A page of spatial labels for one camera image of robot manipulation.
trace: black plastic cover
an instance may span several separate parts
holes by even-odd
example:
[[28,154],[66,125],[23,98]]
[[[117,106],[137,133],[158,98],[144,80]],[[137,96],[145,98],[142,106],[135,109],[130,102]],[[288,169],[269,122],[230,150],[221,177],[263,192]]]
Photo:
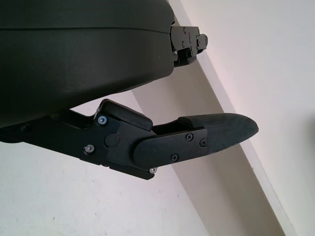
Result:
[[104,99],[99,109],[101,114],[113,116],[149,132],[152,130],[152,120],[143,114],[130,109],[129,107],[125,107],[109,99]]
[[0,29],[124,28],[170,33],[166,0],[1,0]]
[[207,129],[209,154],[239,144],[259,130],[251,118],[231,113],[179,117],[178,120],[193,128]]
[[0,127],[146,84],[173,69],[166,33],[0,30]]

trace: silver screw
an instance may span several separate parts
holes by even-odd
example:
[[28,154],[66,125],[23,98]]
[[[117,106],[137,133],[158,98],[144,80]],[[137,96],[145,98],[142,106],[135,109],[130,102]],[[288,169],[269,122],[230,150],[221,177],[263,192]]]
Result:
[[105,116],[99,116],[97,119],[98,124],[104,125],[107,123],[107,118]]
[[151,174],[154,174],[155,172],[157,172],[158,168],[151,168],[149,171]]
[[86,153],[92,153],[92,152],[94,152],[94,150],[95,150],[95,147],[92,144],[86,145],[84,147],[84,151]]

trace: black plastic housing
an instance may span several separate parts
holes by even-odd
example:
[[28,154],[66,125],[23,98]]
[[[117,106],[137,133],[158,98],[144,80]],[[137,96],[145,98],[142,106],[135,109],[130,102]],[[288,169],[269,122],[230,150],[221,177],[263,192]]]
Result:
[[0,127],[128,90],[174,69],[165,0],[0,2]]

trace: black metal mechanism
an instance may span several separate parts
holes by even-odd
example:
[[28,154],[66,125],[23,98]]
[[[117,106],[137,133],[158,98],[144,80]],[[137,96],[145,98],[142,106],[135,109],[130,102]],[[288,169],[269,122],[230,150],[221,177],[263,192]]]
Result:
[[198,27],[175,27],[165,0],[0,2],[0,141],[25,142],[150,179],[157,167],[238,144],[257,131],[236,114],[153,126],[104,100],[170,75],[207,48]]
[[236,114],[183,117],[164,125],[103,100],[94,116],[65,110],[0,129],[3,142],[25,142],[143,179],[150,169],[205,156],[235,145],[258,131]]

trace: screw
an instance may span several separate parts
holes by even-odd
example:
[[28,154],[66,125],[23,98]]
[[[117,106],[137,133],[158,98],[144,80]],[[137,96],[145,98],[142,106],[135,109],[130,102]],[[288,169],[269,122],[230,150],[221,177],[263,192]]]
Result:
[[95,148],[92,144],[86,145],[84,147],[84,152],[87,154],[91,154],[92,152],[94,152]]
[[151,169],[149,170],[149,172],[150,172],[151,174],[154,174],[155,172],[157,172],[157,170],[158,170],[157,167],[156,167],[156,168],[151,168]]
[[177,154],[174,154],[171,156],[171,162],[177,162],[178,161],[178,155]]
[[202,146],[203,148],[204,147],[206,147],[207,145],[206,145],[206,139],[202,139],[202,140],[200,140],[200,146]]
[[188,134],[186,135],[186,141],[187,141],[187,142],[190,142],[191,140],[193,140],[193,134],[192,134],[192,133],[188,133]]
[[98,124],[104,125],[107,123],[107,118],[105,116],[99,116],[97,119]]

